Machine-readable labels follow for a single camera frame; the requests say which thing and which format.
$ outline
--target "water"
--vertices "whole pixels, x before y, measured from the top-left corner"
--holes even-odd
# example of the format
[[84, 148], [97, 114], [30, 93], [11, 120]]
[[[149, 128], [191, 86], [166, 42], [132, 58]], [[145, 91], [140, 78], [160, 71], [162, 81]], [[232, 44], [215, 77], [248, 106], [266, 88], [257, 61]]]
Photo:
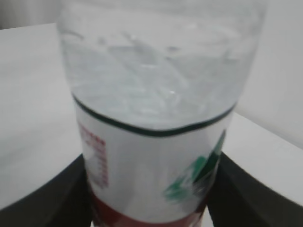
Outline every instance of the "water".
[[206, 121], [231, 108], [261, 21], [252, 13], [246, 20], [197, 18], [77, 4], [65, 15], [72, 19], [59, 29], [74, 95], [98, 113], [150, 129]]

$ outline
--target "red label section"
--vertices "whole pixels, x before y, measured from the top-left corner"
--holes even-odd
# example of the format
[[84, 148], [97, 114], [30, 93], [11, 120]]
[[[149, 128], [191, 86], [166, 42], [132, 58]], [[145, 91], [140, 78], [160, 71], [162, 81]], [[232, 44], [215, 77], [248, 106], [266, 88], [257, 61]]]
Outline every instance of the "red label section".
[[205, 202], [200, 205], [197, 212], [169, 223], [146, 223], [129, 218], [93, 197], [94, 223], [98, 227], [201, 227], [201, 216], [206, 207]]

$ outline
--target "white label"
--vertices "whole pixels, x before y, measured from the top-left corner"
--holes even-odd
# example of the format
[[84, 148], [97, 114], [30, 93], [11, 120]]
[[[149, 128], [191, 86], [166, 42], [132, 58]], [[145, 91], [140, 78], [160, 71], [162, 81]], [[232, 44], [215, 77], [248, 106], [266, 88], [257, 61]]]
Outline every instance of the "white label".
[[147, 223], [195, 212], [203, 195], [195, 193], [193, 181], [222, 139], [231, 113], [199, 130], [151, 137], [104, 123], [78, 104], [76, 112], [89, 182], [103, 203]]

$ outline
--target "white table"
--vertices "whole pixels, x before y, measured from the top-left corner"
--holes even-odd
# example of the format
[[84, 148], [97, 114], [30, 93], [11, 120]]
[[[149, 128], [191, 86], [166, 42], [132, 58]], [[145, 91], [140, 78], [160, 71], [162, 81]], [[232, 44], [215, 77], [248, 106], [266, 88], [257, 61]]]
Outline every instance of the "white table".
[[[237, 110], [245, 117], [235, 114], [223, 149], [253, 177], [300, 205], [303, 150], [295, 145], [303, 148], [302, 6], [300, 0], [272, 3]], [[81, 144], [54, 24], [0, 31], [0, 53], [1, 209], [61, 172], [81, 153]]]

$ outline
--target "white surface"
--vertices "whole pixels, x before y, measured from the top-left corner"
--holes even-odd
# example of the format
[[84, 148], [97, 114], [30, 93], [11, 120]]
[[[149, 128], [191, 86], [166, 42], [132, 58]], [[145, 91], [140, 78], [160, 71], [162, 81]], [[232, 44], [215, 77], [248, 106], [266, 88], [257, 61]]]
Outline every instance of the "white surface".
[[0, 209], [81, 153], [54, 31], [54, 25], [0, 30]]
[[303, 206], [303, 150], [235, 113], [223, 152], [261, 183]]

